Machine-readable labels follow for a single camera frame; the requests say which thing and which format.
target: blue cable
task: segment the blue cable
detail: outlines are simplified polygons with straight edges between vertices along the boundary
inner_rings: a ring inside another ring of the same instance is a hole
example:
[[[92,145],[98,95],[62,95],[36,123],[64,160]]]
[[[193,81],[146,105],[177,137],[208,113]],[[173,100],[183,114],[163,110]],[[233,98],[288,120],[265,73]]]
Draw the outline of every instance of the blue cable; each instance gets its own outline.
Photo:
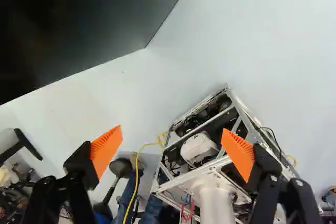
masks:
[[[187,195],[185,196],[184,200],[183,200],[183,202],[184,202],[185,204],[187,204],[188,197],[189,197],[189,194],[187,194]]]

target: aluminum frame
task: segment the aluminum frame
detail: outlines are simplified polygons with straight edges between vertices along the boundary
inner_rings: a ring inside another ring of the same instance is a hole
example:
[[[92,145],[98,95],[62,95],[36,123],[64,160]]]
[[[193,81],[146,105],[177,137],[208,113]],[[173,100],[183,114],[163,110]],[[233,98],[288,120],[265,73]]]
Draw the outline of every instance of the aluminum frame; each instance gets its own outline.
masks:
[[[182,137],[180,137],[180,139],[178,141],[176,141],[172,144],[169,144],[170,134],[171,134],[172,131],[174,131],[181,123],[183,123],[183,121],[188,116],[201,111],[207,103],[209,103],[210,101],[215,99],[218,95],[223,94],[223,93],[226,94],[232,101],[232,103],[229,107],[227,107],[223,111],[220,111],[217,115],[210,118],[206,122],[202,123],[198,127],[192,129],[190,132],[188,132],[185,135],[183,135]],[[165,167],[165,164],[162,162],[163,161],[163,155],[164,155],[165,151],[169,150],[170,148],[172,148],[177,143],[183,143],[190,136],[195,134],[197,131],[199,131],[200,129],[202,129],[206,125],[211,124],[215,119],[219,118],[221,115],[223,115],[225,113],[229,113],[230,110],[232,110],[233,108],[236,109],[236,111],[238,113],[238,117],[237,117],[237,120],[236,120],[235,124],[233,125],[231,131],[236,132],[240,123],[243,122],[243,124],[245,125],[245,127],[247,129],[247,132],[248,132],[247,136],[245,137],[246,141],[248,141],[252,144],[255,144],[255,143],[261,144],[282,165],[282,175],[286,179],[289,180],[293,177],[299,177],[299,175],[297,174],[297,172],[295,171],[295,169],[292,166],[290,166],[290,165],[285,166],[282,162],[280,162],[277,155],[274,154],[274,152],[272,151],[272,148],[275,148],[276,150],[278,150],[279,154],[281,155],[281,160],[286,160],[285,154],[280,151],[280,149],[276,145],[275,141],[271,137],[269,137],[267,132],[264,129],[260,129],[264,133],[264,136],[267,137],[268,143],[263,139],[263,137],[260,135],[260,132],[258,132],[258,130],[256,130],[255,127],[253,126],[252,122],[258,127],[261,127],[261,125],[254,120],[254,117],[248,111],[248,109],[243,105],[243,103],[240,101],[240,99],[237,98],[236,96],[234,96],[234,94],[231,92],[229,86],[225,85],[224,88],[221,89],[220,91],[216,92],[215,95],[208,96],[202,102],[200,102],[194,108],[192,108],[190,111],[185,113],[178,120],[173,122],[173,124],[169,128],[169,130],[167,132],[167,135],[166,135],[164,150],[161,154],[160,163],[157,166],[157,172],[156,172],[155,179],[154,179],[152,189],[151,189],[151,192],[155,196],[157,196],[157,198],[159,198],[162,201],[164,201],[165,203],[171,205],[175,209],[180,210],[181,209],[181,204],[177,203],[175,200],[173,200],[173,199],[169,198],[168,196],[164,195],[163,192],[166,191],[166,190],[169,190],[173,187],[179,187],[180,189],[184,190],[186,193],[191,194],[192,192],[190,192],[188,190],[188,188],[186,188],[184,186],[184,184],[187,181],[189,181],[189,180],[191,180],[195,177],[202,176],[204,174],[217,173],[220,176],[222,176],[223,178],[225,178],[227,180],[228,184],[232,185],[239,193],[242,193],[243,195],[246,196],[246,198],[248,198],[250,200],[250,198],[248,196],[248,193],[244,189],[242,189],[239,185],[237,185],[234,181],[232,181],[229,177],[227,177],[226,174],[224,174],[221,171],[222,167],[232,163],[232,160],[229,158],[228,155],[225,155],[225,151],[222,148],[221,148],[217,157],[214,160],[209,161],[209,162],[203,164],[201,167],[198,167],[194,170],[191,170],[191,171],[189,171],[185,174],[181,174],[177,177],[172,176],[172,174],[169,172],[167,167]],[[159,185],[159,183],[157,181],[157,176],[159,174],[160,169],[169,179],[169,181],[167,181],[166,183],[161,184],[161,185]],[[200,222],[200,217],[199,216],[194,215],[193,218]]]

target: white wall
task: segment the white wall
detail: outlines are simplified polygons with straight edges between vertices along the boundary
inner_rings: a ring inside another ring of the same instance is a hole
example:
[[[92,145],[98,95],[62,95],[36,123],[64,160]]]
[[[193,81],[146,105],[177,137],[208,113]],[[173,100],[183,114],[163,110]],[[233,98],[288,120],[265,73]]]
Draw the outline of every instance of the white wall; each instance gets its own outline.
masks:
[[[137,151],[228,82],[318,193],[336,179],[335,37],[334,0],[180,0],[146,49],[2,105],[0,115],[14,115],[6,126],[19,124],[46,157],[30,163],[61,176],[83,141],[121,124],[120,149]],[[112,179],[105,173],[92,197]]]

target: red cable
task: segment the red cable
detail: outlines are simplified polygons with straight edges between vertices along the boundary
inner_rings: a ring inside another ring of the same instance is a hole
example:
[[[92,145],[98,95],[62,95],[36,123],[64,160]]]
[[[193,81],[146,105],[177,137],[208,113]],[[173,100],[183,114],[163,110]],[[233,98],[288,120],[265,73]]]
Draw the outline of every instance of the red cable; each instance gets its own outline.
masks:
[[[183,218],[184,221],[187,221],[187,222],[191,220],[191,218],[192,218],[192,216],[193,216],[193,212],[194,212],[194,204],[195,204],[195,202],[194,202],[194,199],[191,198],[191,196],[190,196],[190,200],[191,200],[191,206],[190,206],[190,215],[189,215],[188,218],[186,218],[186,217],[184,216],[184,214],[183,214],[183,211],[184,211],[184,203],[182,203],[182,207],[181,207],[181,215],[182,215],[182,218]]]

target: dark panel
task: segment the dark panel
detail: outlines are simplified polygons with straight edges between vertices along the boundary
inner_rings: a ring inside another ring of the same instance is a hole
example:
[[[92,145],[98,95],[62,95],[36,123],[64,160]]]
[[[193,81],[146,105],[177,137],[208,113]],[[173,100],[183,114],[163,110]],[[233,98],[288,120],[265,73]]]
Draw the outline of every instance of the dark panel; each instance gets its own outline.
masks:
[[[178,0],[1,0],[0,102],[144,48]]]

